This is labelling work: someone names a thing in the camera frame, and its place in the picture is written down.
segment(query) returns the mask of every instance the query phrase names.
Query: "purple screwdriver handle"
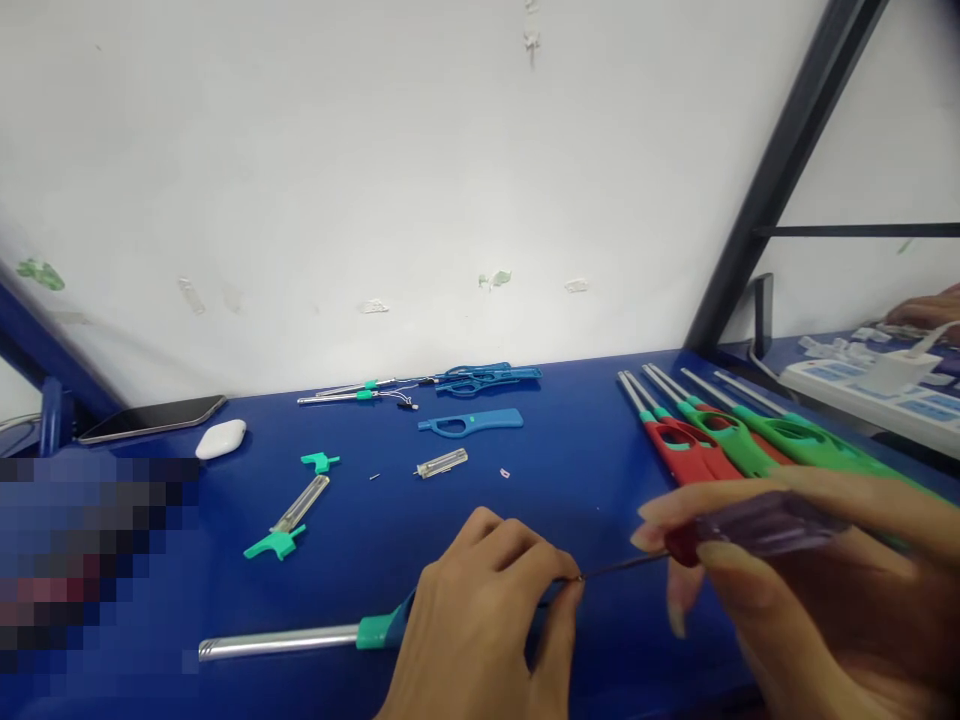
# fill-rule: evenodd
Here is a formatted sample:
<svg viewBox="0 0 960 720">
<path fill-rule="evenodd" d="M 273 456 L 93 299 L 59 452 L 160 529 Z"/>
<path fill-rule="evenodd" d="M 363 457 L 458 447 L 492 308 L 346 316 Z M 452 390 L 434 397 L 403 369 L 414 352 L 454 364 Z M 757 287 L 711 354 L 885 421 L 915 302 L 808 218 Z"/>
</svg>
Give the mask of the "purple screwdriver handle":
<svg viewBox="0 0 960 720">
<path fill-rule="evenodd" d="M 731 542 L 751 555 L 770 557 L 808 550 L 829 543 L 850 523 L 818 510 L 789 491 L 757 495 L 717 512 L 697 517 L 666 537 L 666 546 L 677 561 L 694 567 L 696 546 L 709 540 Z"/>
</svg>

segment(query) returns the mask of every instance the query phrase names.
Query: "smartphone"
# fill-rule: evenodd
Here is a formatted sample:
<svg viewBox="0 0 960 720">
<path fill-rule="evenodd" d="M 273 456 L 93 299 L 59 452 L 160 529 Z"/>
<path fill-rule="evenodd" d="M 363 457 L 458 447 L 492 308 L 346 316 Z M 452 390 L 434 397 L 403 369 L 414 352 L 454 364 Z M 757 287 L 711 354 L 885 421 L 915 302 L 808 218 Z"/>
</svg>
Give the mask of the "smartphone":
<svg viewBox="0 0 960 720">
<path fill-rule="evenodd" d="M 124 410 L 85 432 L 77 438 L 77 442 L 93 445 L 108 440 L 193 427 L 209 420 L 226 401 L 227 398 L 223 395 L 211 395 L 208 398 L 179 400 Z"/>
<path fill-rule="evenodd" d="M 753 284 L 753 352 L 762 360 L 773 343 L 773 273 L 764 273 Z"/>
</svg>

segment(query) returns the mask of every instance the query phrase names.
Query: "blue table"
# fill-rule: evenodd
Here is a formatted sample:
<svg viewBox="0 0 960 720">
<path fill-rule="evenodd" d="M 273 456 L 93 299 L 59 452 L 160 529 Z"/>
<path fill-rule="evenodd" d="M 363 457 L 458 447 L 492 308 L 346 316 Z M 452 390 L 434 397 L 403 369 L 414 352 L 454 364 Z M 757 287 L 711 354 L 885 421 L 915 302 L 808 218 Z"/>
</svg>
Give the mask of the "blue table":
<svg viewBox="0 0 960 720">
<path fill-rule="evenodd" d="M 249 430 L 243 445 L 201 470 L 196 525 L 183 520 L 184 529 L 168 529 L 164 551 L 152 550 L 135 577 L 118 581 L 118 602 L 103 611 L 109 621 L 85 630 L 81 659 L 95 654 L 101 674 L 129 676 L 145 671 L 132 667 L 139 656 L 118 648 L 134 643 L 169 654 L 182 641 L 186 675 L 170 682 L 189 695 L 203 638 L 352 623 L 389 612 L 478 505 L 519 518 L 570 551 L 585 571 L 635 556 L 628 538 L 638 524 L 637 507 L 672 487 L 616 383 L 618 370 L 637 372 L 644 362 L 676 377 L 680 366 L 704 377 L 714 369 L 676 351 L 556 363 L 542 366 L 539 388 L 500 388 L 470 400 L 438 397 L 429 388 L 413 391 L 418 413 L 401 411 L 392 401 L 298 407 L 295 399 L 304 393 L 230 401 L 211 423 L 244 419 Z M 796 409 L 782 398 L 778 402 Z M 463 440 L 416 429 L 417 420 L 508 407 L 520 410 L 525 427 Z M 820 421 L 960 500 L 950 478 Z M 93 449 L 73 446 L 54 462 L 190 457 L 203 430 Z M 458 447 L 470 459 L 450 473 L 428 480 L 412 474 L 417 463 Z M 319 451 L 340 455 L 342 462 L 333 466 L 330 487 L 307 514 L 298 549 L 283 563 L 272 554 L 245 560 L 242 551 L 263 537 L 312 479 L 300 456 Z M 380 477 L 370 481 L 376 473 Z M 572 717 L 656 715 L 751 685 L 733 629 L 709 589 L 689 619 L 689 639 L 673 638 L 665 580 L 666 564 L 655 563 L 588 583 L 578 623 Z M 151 709 L 158 717 L 176 712 L 182 718 L 370 718 L 394 660 L 393 652 L 344 647 L 205 663 L 192 676 L 199 700 L 157 701 Z M 68 670 L 82 666 L 71 662 Z M 64 682 L 61 695 L 91 694 L 82 683 L 72 686 L 69 676 Z M 146 716 L 136 700 L 100 698 L 58 702 L 36 717 L 126 720 L 133 708 L 138 718 Z"/>
</svg>

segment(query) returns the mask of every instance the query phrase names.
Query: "screwdriver shaft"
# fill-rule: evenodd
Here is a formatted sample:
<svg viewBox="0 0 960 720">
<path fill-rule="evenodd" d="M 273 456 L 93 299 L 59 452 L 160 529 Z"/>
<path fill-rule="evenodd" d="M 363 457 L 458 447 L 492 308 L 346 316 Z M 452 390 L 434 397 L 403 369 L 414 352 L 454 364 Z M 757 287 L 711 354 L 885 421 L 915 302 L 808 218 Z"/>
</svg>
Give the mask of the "screwdriver shaft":
<svg viewBox="0 0 960 720">
<path fill-rule="evenodd" d="M 607 565 L 606 567 L 600 568 L 598 570 L 591 570 L 588 573 L 581 575 L 578 580 L 589 580 L 590 578 L 596 577 L 597 575 L 606 575 L 610 572 L 618 572 L 620 570 L 627 570 L 629 568 L 635 567 L 637 565 L 644 565 L 648 562 L 653 562 L 654 560 L 660 560 L 665 558 L 669 553 L 664 550 L 663 552 L 657 553 L 656 555 L 645 555 L 643 557 L 633 558 L 632 560 L 625 560 L 616 565 Z"/>
</svg>

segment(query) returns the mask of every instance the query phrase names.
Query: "blurred region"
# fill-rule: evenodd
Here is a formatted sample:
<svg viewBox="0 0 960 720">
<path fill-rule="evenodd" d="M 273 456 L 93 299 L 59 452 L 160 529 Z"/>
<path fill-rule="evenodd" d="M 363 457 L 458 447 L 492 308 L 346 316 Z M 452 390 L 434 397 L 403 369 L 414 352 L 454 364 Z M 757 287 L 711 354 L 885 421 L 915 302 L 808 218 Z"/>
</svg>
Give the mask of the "blurred region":
<svg viewBox="0 0 960 720">
<path fill-rule="evenodd" d="M 196 696 L 198 474 L 193 459 L 0 460 L 0 717 Z"/>
</svg>

